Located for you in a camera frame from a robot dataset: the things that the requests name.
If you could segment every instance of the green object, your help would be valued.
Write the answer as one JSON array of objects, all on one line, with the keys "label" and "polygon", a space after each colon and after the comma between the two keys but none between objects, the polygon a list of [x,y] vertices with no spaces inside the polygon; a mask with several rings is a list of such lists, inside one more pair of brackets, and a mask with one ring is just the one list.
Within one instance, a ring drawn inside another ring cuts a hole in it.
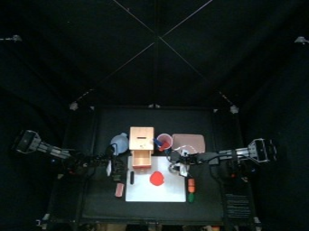
[{"label": "green object", "polygon": [[189,202],[193,203],[194,202],[194,193],[189,194]]}]

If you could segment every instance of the wooden box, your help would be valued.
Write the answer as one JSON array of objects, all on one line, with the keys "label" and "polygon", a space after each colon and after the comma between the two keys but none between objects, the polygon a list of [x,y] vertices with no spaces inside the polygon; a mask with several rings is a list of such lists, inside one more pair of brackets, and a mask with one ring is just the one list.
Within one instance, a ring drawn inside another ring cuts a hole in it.
[{"label": "wooden box", "polygon": [[130,152],[132,168],[150,168],[151,155],[154,153],[154,135],[152,127],[132,126],[130,128]]}]

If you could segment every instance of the orange object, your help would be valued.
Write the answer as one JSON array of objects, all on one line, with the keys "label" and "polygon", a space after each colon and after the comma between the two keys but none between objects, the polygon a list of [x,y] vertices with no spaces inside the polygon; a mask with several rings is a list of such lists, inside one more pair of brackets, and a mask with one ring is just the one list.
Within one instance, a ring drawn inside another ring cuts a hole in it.
[{"label": "orange object", "polygon": [[195,191],[195,180],[194,178],[189,179],[189,192],[193,193]]},{"label": "orange object", "polygon": [[160,186],[164,183],[164,176],[159,171],[155,171],[152,175],[150,176],[150,182],[155,186]]}]

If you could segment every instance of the red object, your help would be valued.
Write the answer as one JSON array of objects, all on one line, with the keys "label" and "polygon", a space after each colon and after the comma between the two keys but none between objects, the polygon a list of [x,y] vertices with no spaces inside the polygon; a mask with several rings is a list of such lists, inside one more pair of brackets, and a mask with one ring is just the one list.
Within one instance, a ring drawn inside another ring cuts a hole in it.
[{"label": "red object", "polygon": [[155,186],[160,186],[164,183],[164,176],[159,171],[155,171],[152,175],[150,176],[150,182]]},{"label": "red object", "polygon": [[189,192],[193,193],[195,191],[195,180],[194,178],[189,179]]},{"label": "red object", "polygon": [[170,144],[167,142],[163,142],[163,144],[159,147],[159,152],[162,152],[168,146]]},{"label": "red object", "polygon": [[123,188],[124,188],[124,184],[123,184],[123,183],[118,183],[116,192],[115,192],[115,196],[116,196],[118,198],[122,197]]}]

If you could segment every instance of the light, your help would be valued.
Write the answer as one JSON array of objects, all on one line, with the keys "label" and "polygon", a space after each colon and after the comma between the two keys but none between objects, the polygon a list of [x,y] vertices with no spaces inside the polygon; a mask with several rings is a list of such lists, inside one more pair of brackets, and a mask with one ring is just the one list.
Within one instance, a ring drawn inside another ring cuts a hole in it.
[{"label": "light", "polygon": [[13,35],[13,37],[11,38],[0,38],[0,41],[13,41],[13,42],[21,42],[21,38],[19,35]]},{"label": "light", "polygon": [[305,45],[306,42],[309,42],[302,36],[300,36],[294,42],[300,42],[302,43],[302,45]]}]

